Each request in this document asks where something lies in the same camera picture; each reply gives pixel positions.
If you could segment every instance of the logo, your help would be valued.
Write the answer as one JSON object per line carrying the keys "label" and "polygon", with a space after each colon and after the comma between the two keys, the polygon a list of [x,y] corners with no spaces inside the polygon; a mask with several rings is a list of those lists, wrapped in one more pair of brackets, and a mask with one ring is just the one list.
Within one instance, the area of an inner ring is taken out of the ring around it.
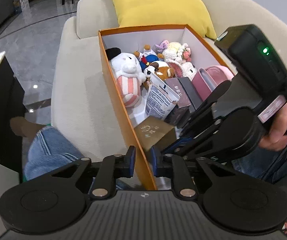
{"label": "logo", "polygon": [[141,197],[143,197],[143,198],[147,198],[147,197],[149,197],[149,194],[148,194],[148,193],[146,193],[146,192],[145,192],[145,193],[142,193],[142,194],[141,194]]}
{"label": "logo", "polygon": [[162,91],[164,91],[167,95],[169,95],[168,92],[165,90],[166,85],[164,85],[164,87],[162,87],[161,85],[159,85],[159,87],[162,89]]}

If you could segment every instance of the dark product box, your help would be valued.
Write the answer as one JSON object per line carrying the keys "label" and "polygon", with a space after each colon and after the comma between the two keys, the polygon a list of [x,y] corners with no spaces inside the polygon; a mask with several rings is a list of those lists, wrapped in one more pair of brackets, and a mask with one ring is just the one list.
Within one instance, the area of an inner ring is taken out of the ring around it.
{"label": "dark product box", "polygon": [[162,151],[177,139],[174,125],[154,116],[148,116],[135,127],[134,131],[148,161],[150,161],[151,146],[157,145],[158,149]]}
{"label": "dark product box", "polygon": [[181,83],[183,89],[185,90],[191,102],[191,106],[188,108],[188,111],[184,114],[184,116],[181,118],[181,120],[177,124],[178,128],[183,128],[188,122],[190,116],[202,104],[202,99],[199,97],[194,85],[191,83],[188,77],[178,78],[178,80]]}
{"label": "dark product box", "polygon": [[165,122],[176,126],[188,110],[189,106],[191,105],[191,102],[182,85],[180,84],[178,78],[166,79],[165,83],[180,96],[180,99],[177,102],[176,106],[165,119]]}

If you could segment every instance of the blue plush toy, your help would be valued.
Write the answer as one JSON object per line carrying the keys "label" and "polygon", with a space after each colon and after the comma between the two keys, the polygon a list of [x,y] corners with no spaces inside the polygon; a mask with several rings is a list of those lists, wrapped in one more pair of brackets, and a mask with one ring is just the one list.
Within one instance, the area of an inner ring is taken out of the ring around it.
{"label": "blue plush toy", "polygon": [[159,58],[157,54],[151,49],[150,45],[148,44],[144,46],[143,53],[136,51],[134,52],[134,55],[138,58],[142,71],[144,71],[151,62],[154,62],[157,60],[163,61],[163,55],[158,54],[158,56],[162,57],[162,58]]}

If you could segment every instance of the denim jeans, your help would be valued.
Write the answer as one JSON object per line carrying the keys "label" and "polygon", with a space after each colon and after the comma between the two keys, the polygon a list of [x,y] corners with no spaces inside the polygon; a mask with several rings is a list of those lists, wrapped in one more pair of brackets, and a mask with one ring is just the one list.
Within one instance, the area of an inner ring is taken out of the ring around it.
{"label": "denim jeans", "polygon": [[[32,141],[24,175],[30,180],[82,157],[79,150],[56,128],[45,126]],[[117,179],[116,188],[129,189],[129,186]]]}
{"label": "denim jeans", "polygon": [[[279,157],[280,152],[269,151],[257,147],[245,157],[232,161],[235,170],[262,179],[270,164]],[[267,182],[276,183],[287,175],[287,160],[279,163],[280,168],[267,177]]]}

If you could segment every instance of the yellow pillow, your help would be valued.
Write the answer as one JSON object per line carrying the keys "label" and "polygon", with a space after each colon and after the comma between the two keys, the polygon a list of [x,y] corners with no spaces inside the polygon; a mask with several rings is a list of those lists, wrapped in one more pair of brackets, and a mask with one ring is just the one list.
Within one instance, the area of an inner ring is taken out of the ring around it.
{"label": "yellow pillow", "polygon": [[120,27],[188,24],[200,36],[216,39],[202,0],[113,0]]}

